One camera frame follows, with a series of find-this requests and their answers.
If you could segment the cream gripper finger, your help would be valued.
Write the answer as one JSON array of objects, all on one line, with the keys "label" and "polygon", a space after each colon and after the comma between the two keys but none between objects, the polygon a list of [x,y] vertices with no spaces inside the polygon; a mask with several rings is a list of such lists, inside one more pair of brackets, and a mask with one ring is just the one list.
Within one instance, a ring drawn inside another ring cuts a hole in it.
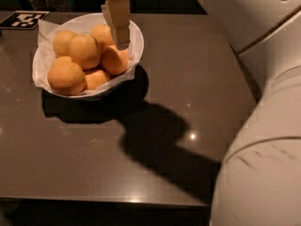
[{"label": "cream gripper finger", "polygon": [[130,1],[106,0],[102,12],[116,47],[127,49],[130,43]]}]

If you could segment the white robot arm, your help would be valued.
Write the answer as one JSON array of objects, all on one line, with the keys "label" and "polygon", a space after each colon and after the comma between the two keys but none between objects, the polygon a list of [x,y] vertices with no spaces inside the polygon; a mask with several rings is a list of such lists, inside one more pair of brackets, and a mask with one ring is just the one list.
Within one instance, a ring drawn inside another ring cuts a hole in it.
[{"label": "white robot arm", "polygon": [[198,0],[261,86],[217,176],[211,226],[301,226],[301,0]]}]

